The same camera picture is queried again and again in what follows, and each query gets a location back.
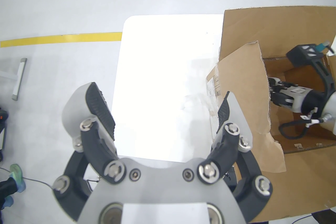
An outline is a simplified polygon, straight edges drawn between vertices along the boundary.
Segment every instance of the metal screw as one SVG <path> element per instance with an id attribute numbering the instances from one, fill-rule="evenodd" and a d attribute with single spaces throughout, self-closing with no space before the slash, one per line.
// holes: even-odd
<path id="1" fill-rule="evenodd" d="M 69 186 L 70 178 L 68 176 L 62 175 L 54 181 L 52 188 L 63 194 L 64 192 L 66 192 Z"/>
<path id="2" fill-rule="evenodd" d="M 270 196 L 270 180 L 262 175 L 256 177 L 255 187 L 264 196 Z"/>
<path id="3" fill-rule="evenodd" d="M 79 153 L 83 153 L 84 149 L 83 149 L 82 139 L 80 136 L 72 139 L 72 145 L 75 151 Z"/>
<path id="4" fill-rule="evenodd" d="M 219 169 L 214 162 L 206 164 L 205 166 L 198 166 L 199 178 L 207 184 L 213 184 L 219 179 Z"/>
<path id="5" fill-rule="evenodd" d="M 228 123 L 225 125 L 225 130 L 231 135 L 239 135 L 240 130 L 237 124 Z"/>
<path id="6" fill-rule="evenodd" d="M 114 182 L 121 182 L 124 178 L 125 166 L 119 160 L 113 160 L 104 169 L 104 176 L 109 176 L 114 179 Z"/>
<path id="7" fill-rule="evenodd" d="M 133 169 L 130 173 L 129 173 L 129 178 L 131 181 L 136 182 L 137 180 L 140 179 L 141 176 L 141 172 L 139 169 Z"/>
<path id="8" fill-rule="evenodd" d="M 79 125 L 79 128 L 81 129 L 82 132 L 87 132 L 90 130 L 90 128 L 93 125 L 93 122 L 95 121 L 96 121 L 95 119 L 88 118 L 81 122 L 81 124 Z"/>
<path id="9" fill-rule="evenodd" d="M 119 169 L 119 166 L 116 165 L 116 164 L 113 164 L 109 167 L 108 169 L 108 175 L 111 177 L 111 178 L 115 178 L 118 176 L 118 174 L 120 173 L 120 170 Z"/>
<path id="10" fill-rule="evenodd" d="M 210 164 L 205 165 L 204 167 L 204 176 L 211 178 L 213 176 L 215 176 L 216 174 L 216 170 L 214 169 L 214 167 Z"/>
<path id="11" fill-rule="evenodd" d="M 236 124 L 230 124 L 229 130 L 233 133 L 236 133 L 238 131 L 238 126 Z"/>
<path id="12" fill-rule="evenodd" d="M 194 178 L 194 174 L 191 169 L 184 169 L 182 176 L 186 182 L 191 182 Z"/>
<path id="13" fill-rule="evenodd" d="M 240 136 L 238 150 L 243 153 L 247 153 L 249 150 L 251 150 L 250 142 L 246 137 Z"/>

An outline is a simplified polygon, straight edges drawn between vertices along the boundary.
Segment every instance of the black cable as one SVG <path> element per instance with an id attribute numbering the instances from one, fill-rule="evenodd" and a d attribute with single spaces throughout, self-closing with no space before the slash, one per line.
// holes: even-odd
<path id="1" fill-rule="evenodd" d="M 331 52 L 335 55 L 335 52 L 334 52 L 334 50 L 331 48 L 331 46 L 326 45 L 326 48 L 327 48 L 329 51 L 331 51 Z"/>
<path id="2" fill-rule="evenodd" d="M 284 123 L 284 124 L 281 124 L 279 126 L 279 132 L 286 139 L 299 139 L 299 138 L 304 137 L 307 134 L 307 131 L 308 131 L 309 127 L 304 127 L 303 130 L 302 130 L 302 133 L 298 136 L 288 136 L 284 133 L 283 129 L 286 128 L 286 127 L 290 127 L 290 126 L 296 126 L 296 125 L 300 125 L 300 124 L 309 124 L 309 123 L 312 123 L 312 121 L 311 120 L 304 120 L 304 119 Z"/>
<path id="3" fill-rule="evenodd" d="M 307 218 L 307 217 L 310 217 L 310 216 L 312 216 L 312 215 L 307 215 L 307 216 L 305 216 L 305 217 L 301 217 L 301 218 L 295 220 L 294 222 L 292 222 L 291 224 L 294 224 L 295 222 L 298 222 L 299 220 L 304 219 L 304 218 Z"/>
<path id="4" fill-rule="evenodd" d="M 5 170 L 5 171 L 11 173 L 9 170 L 7 170 L 5 168 L 0 167 L 0 169 Z M 22 177 L 22 178 L 25 179 L 25 180 L 29 180 L 29 181 L 33 181 L 33 182 L 38 182 L 38 183 L 44 184 L 44 185 L 48 186 L 49 188 L 53 189 L 53 187 L 51 185 L 49 185 L 49 184 L 47 184 L 45 182 L 42 182 L 42 181 L 39 181 L 39 180 L 34 180 L 34 179 L 29 179 L 29 178 L 25 178 L 25 177 Z"/>

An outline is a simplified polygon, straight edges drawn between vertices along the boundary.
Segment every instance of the white label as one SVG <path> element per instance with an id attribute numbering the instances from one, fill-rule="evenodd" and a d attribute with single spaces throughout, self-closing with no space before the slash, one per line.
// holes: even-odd
<path id="1" fill-rule="evenodd" d="M 214 100 L 216 99 L 216 93 L 215 93 L 215 83 L 213 78 L 208 81 L 207 83 L 207 95 Z M 218 126 L 219 126 L 219 119 L 218 115 L 210 115 L 210 123 L 211 123 L 211 134 L 212 134 L 212 139 L 216 137 L 216 133 L 218 131 Z"/>
<path id="2" fill-rule="evenodd" d="M 210 123 L 211 123 L 212 139 L 215 139 L 216 133 L 217 133 L 218 127 L 219 127 L 218 116 L 217 115 L 211 115 L 210 116 Z"/>
<path id="3" fill-rule="evenodd" d="M 212 96 L 215 97 L 215 84 L 213 82 L 213 78 L 211 78 L 211 80 L 209 80 L 207 83 L 207 95 L 209 97 L 212 97 Z"/>
<path id="4" fill-rule="evenodd" d="M 291 92 L 293 92 L 293 93 L 303 93 L 305 91 L 306 91 L 306 88 L 302 88 L 302 87 L 296 87 L 296 88 L 291 90 Z"/>

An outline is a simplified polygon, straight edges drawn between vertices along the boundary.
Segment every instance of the white floor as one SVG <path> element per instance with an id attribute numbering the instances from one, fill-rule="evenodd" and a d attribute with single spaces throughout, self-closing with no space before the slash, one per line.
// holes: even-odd
<path id="1" fill-rule="evenodd" d="M 0 41 L 121 32 L 133 15 L 222 14 L 228 8 L 280 5 L 336 6 L 336 0 L 0 0 Z M 11 100 L 14 83 L 0 78 L 0 105 L 10 113 L 1 167 L 19 163 L 26 177 L 51 184 L 72 153 L 60 122 L 65 102 L 78 86 L 96 81 L 111 107 L 119 49 L 120 42 L 0 48 L 0 70 L 15 73 L 20 58 L 28 58 L 17 102 Z M 0 170 L 0 179 L 6 177 Z M 93 172 L 87 177 L 96 178 Z M 72 223 L 45 185 L 27 181 L 27 190 L 14 200 L 3 211 L 5 224 Z M 301 223 L 316 222 L 309 217 Z"/>

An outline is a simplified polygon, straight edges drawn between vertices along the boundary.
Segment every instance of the black device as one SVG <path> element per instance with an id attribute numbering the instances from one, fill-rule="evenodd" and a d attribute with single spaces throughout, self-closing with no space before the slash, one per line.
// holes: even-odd
<path id="1" fill-rule="evenodd" d="M 294 67 L 311 65 L 314 68 L 323 81 L 323 92 L 269 77 L 271 101 L 278 106 L 290 109 L 292 112 L 302 114 L 301 120 L 291 121 L 279 126 L 280 133 L 287 139 L 302 138 L 313 124 L 320 124 L 336 135 L 335 82 L 322 62 L 324 54 L 321 51 L 324 48 L 332 51 L 328 43 L 303 44 L 295 46 L 286 54 Z M 299 124 L 305 124 L 305 128 L 300 135 L 286 135 L 284 128 Z"/>

